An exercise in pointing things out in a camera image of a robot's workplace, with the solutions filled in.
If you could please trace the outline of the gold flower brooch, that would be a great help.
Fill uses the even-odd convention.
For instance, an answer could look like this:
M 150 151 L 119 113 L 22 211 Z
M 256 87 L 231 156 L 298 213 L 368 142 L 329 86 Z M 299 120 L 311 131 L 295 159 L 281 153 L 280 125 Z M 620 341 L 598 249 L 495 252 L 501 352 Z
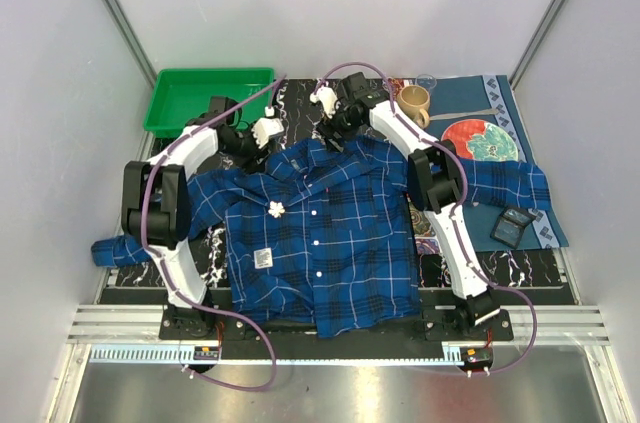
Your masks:
M 269 203 L 268 213 L 273 218 L 280 218 L 285 213 L 285 207 L 281 202 L 271 201 Z

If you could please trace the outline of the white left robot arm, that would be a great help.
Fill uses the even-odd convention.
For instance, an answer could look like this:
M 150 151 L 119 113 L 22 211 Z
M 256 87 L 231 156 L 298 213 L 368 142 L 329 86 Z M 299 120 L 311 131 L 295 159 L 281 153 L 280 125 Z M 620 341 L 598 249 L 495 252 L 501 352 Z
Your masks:
M 216 315 L 206 305 L 207 288 L 192 256 L 188 233 L 192 227 L 188 180 L 210 157 L 222 153 L 246 173 L 261 172 L 272 140 L 284 132 L 275 110 L 268 106 L 247 128 L 237 127 L 238 102 L 211 98 L 209 110 L 188 120 L 179 137 L 158 155 L 127 163 L 123 174 L 121 223 L 151 258 L 167 287 L 168 303 L 187 308 L 181 327 L 196 339 L 215 329 Z

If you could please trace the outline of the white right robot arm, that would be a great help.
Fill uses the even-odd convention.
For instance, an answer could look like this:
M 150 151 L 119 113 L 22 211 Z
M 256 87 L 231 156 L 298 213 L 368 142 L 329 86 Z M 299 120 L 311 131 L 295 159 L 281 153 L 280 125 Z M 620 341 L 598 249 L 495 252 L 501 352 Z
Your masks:
M 341 151 L 367 125 L 384 135 L 407 160 L 408 195 L 436 233 L 456 298 L 454 327 L 466 339 L 486 332 L 500 312 L 478 262 L 464 221 L 462 204 L 468 184 L 450 141 L 439 141 L 422 126 L 429 93 L 420 86 L 373 89 L 364 74 L 352 74 L 335 89 L 320 80 L 310 96 L 322 107 L 317 131 L 327 145 Z

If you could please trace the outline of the blue plaid shirt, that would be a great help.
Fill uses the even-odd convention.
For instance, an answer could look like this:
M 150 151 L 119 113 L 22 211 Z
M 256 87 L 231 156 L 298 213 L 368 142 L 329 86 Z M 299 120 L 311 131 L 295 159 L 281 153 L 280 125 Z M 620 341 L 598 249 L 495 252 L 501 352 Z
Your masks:
M 333 337 L 419 311 L 406 190 L 407 162 L 393 145 L 360 136 L 339 153 L 305 139 L 261 173 L 192 177 L 189 235 L 225 226 L 236 312 Z M 282 217 L 268 213 L 271 201 Z

